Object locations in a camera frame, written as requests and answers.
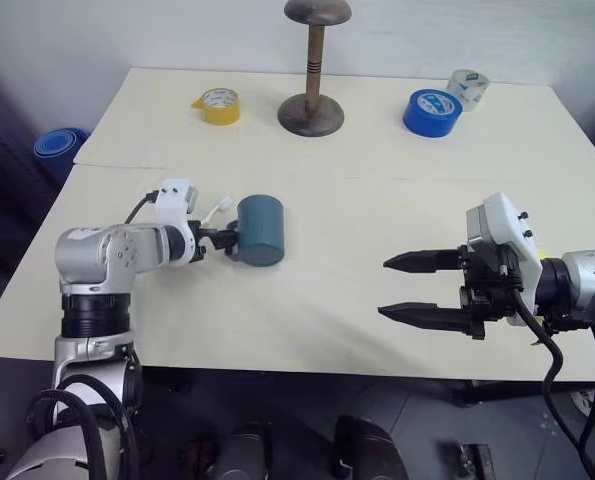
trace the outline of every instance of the blue cylinder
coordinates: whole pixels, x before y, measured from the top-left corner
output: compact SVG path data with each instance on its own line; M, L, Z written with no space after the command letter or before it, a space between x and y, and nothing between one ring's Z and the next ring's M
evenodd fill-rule
M267 267L284 258L284 206L269 195L251 195L237 206L238 259Z
M461 115L459 100L441 90L417 90L410 96L403 121L408 129L424 137L443 137Z
M75 155L88 138L78 128L60 128L35 141L34 152L39 164L59 185L63 185L73 168Z

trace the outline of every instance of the tape roll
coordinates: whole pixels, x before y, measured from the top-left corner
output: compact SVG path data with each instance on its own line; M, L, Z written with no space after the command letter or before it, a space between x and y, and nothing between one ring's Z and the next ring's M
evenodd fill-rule
M239 95L229 88L213 88L195 100L193 108L204 111L204 120L213 125L230 125L239 120Z
M448 80L446 90L457 97L464 112L475 109L488 87L488 77L474 70L455 70Z
M453 129L462 106L441 90L417 90L410 96L403 121L408 129L424 137L443 137Z

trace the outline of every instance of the blue tape roll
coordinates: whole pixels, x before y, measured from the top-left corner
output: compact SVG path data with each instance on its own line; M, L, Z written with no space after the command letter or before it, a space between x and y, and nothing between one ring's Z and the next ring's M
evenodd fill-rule
M88 133L79 128L53 130L35 141L35 157L42 167L63 185L73 168L75 155L86 139Z
M441 90L417 90L404 111L404 124L424 137L443 137L453 129L461 115L459 100Z

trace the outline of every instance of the blue rolled mat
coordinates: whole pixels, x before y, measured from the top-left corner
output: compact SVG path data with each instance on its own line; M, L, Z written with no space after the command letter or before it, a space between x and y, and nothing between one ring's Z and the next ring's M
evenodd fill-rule
M73 168L75 155L87 139L88 132L79 128L53 130L35 141L35 157L44 170L63 185Z

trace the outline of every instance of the yellow tape roll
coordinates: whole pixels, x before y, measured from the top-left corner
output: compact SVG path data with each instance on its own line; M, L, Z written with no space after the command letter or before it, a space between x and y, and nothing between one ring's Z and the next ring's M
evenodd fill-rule
M208 90L192 104L204 111L204 120L213 125L230 125L239 120L241 109L239 96L229 88Z

